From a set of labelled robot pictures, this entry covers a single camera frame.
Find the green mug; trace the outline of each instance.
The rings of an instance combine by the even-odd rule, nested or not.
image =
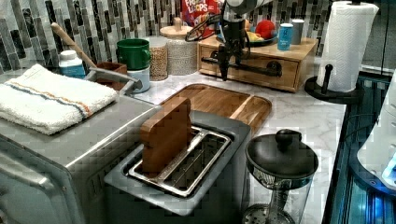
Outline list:
[[[149,67],[151,55],[149,42],[145,39],[123,39],[117,42],[119,63],[125,63],[128,70],[141,70]]]

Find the french press lid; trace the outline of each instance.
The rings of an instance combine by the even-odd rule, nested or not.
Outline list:
[[[274,177],[307,178],[318,169],[318,156],[301,140],[301,133],[289,129],[255,137],[247,145],[247,162]]]

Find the banana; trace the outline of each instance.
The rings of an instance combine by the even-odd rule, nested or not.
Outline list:
[[[255,34],[252,32],[247,32],[247,36],[249,41],[263,41],[264,39],[262,37],[260,37],[259,34]]]

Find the canister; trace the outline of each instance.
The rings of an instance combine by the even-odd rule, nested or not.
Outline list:
[[[142,69],[142,70],[135,70],[135,71],[128,71],[127,75],[128,77],[134,77],[136,79],[139,79],[142,82],[143,87],[139,90],[136,89],[133,91],[133,93],[139,93],[139,92],[143,92],[149,89],[150,84],[149,84],[149,69],[150,66]]]
[[[191,29],[190,26],[182,26],[180,18],[175,18],[175,26],[163,27],[160,30],[161,35],[168,38],[169,75],[188,75],[198,70],[197,43],[184,40]]]
[[[168,77],[168,39],[163,36],[150,36],[148,38],[151,54],[150,81],[160,81]]]

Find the red fruit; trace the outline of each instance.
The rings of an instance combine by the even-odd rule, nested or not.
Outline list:
[[[256,34],[259,34],[264,39],[271,39],[275,25],[268,20],[260,21],[256,26]]]

